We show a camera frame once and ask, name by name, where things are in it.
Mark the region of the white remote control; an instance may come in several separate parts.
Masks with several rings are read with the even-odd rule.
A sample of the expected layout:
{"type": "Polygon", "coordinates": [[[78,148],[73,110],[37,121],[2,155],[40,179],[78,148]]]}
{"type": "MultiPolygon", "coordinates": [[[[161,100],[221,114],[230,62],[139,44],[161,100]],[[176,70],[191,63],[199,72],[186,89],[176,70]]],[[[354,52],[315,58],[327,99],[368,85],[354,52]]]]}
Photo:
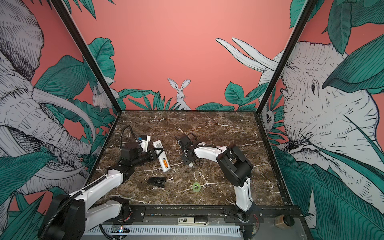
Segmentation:
{"type": "MultiPolygon", "coordinates": [[[[153,142],[153,146],[154,146],[154,148],[163,148],[163,149],[164,149],[161,140],[158,140],[158,141],[153,142]]],[[[169,170],[171,169],[171,166],[170,166],[170,163],[169,163],[168,158],[167,158],[167,156],[166,156],[166,152],[165,152],[165,150],[164,150],[164,152],[160,155],[160,157],[158,158],[158,160],[159,160],[159,163],[160,163],[160,165],[161,165],[162,171],[163,171],[164,173],[166,173],[167,171],[169,171],[169,170]]]]}

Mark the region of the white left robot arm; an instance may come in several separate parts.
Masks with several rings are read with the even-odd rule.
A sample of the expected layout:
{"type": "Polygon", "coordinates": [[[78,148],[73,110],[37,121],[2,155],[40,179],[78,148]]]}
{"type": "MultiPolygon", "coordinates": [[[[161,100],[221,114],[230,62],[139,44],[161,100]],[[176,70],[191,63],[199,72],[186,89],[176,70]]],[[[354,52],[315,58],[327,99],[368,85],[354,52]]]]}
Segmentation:
{"type": "Polygon", "coordinates": [[[84,233],[110,219],[126,222],[133,211],[128,200],[113,197],[97,207],[94,204],[106,193],[118,187],[135,172],[135,167],[160,160],[165,152],[160,144],[140,152],[139,144],[123,149],[120,161],[106,173],[82,189],[53,199],[38,232],[40,240],[79,240],[84,233]]]}

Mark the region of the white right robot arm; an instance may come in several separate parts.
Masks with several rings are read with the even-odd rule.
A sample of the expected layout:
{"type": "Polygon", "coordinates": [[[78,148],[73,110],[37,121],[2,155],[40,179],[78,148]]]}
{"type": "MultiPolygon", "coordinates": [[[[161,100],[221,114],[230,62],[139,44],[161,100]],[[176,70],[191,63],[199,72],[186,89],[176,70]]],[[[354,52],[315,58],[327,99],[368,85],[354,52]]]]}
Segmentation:
{"type": "Polygon", "coordinates": [[[213,146],[204,142],[193,142],[188,136],[178,139],[177,143],[181,147],[181,158],[186,165],[199,159],[218,163],[226,179],[234,186],[238,218],[242,222],[248,222],[256,208],[251,194],[253,165],[238,146],[213,146]]]}

